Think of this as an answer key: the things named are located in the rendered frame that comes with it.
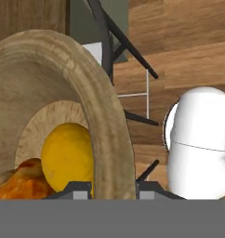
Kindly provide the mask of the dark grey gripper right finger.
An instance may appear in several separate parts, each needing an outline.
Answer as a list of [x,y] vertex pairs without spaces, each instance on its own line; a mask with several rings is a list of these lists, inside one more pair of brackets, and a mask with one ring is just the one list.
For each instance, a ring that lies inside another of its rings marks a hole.
[[164,190],[157,181],[141,181],[137,183],[138,200],[172,199],[182,200],[182,197]]

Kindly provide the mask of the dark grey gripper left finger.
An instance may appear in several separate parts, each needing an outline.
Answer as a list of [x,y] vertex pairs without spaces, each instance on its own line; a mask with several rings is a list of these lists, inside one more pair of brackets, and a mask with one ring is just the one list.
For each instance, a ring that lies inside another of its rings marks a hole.
[[91,200],[91,182],[71,181],[61,192],[49,195],[47,199]]

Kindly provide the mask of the light wooden bowl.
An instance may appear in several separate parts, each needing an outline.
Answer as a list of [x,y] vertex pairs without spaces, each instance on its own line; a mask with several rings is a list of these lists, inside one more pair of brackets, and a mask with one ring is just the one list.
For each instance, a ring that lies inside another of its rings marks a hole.
[[0,41],[0,174],[14,167],[30,119],[60,100],[81,103],[95,159],[95,197],[134,199],[134,152],[114,87],[89,51],[50,30],[15,33]]

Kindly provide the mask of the yellow lemon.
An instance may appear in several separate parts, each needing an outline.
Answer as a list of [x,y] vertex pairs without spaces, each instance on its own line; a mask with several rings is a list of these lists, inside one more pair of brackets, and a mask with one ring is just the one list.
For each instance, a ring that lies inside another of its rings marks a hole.
[[94,160],[88,129],[65,123],[46,137],[41,163],[49,185],[61,192],[71,181],[93,182]]

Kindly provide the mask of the browned chicken drumstick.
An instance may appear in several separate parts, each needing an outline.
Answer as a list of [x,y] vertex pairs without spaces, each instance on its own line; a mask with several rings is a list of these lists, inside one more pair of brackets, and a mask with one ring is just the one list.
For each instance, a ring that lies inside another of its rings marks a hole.
[[39,158],[30,158],[0,175],[0,199],[42,199],[54,192]]

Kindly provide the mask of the white rounded object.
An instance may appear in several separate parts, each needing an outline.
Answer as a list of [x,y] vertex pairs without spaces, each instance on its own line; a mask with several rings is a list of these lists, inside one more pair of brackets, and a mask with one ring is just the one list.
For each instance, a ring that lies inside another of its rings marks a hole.
[[188,200],[225,197],[225,92],[195,87],[165,116],[168,188]]

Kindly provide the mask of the small white flat panel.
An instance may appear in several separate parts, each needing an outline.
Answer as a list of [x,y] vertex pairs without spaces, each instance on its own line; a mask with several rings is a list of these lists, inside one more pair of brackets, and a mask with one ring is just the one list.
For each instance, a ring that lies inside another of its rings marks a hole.
[[95,59],[95,61],[101,65],[102,64],[102,43],[90,43],[84,44],[84,48],[88,51],[86,62]]

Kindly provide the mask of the brown wooden cupboard panel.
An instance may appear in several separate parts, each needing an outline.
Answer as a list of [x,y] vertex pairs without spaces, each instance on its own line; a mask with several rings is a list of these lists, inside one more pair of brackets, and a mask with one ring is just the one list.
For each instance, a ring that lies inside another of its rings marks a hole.
[[0,0],[0,41],[31,30],[70,34],[70,0]]

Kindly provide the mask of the black metal bar frame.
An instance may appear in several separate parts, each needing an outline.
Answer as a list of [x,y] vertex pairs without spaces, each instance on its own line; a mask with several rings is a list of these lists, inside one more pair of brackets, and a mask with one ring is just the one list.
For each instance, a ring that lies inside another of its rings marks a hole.
[[[113,63],[125,50],[128,50],[129,53],[133,55],[133,57],[143,66],[145,70],[149,70],[149,75],[151,75],[154,79],[157,79],[158,74],[154,71],[147,60],[142,57],[134,45],[128,40],[126,35],[119,29],[112,18],[106,13],[99,0],[87,0],[87,2],[100,30],[102,43],[101,66],[110,77],[111,83],[113,83]],[[157,122],[147,119],[146,116],[142,117],[128,111],[125,111],[125,116],[127,119],[132,121],[140,122],[150,126],[159,126]]]

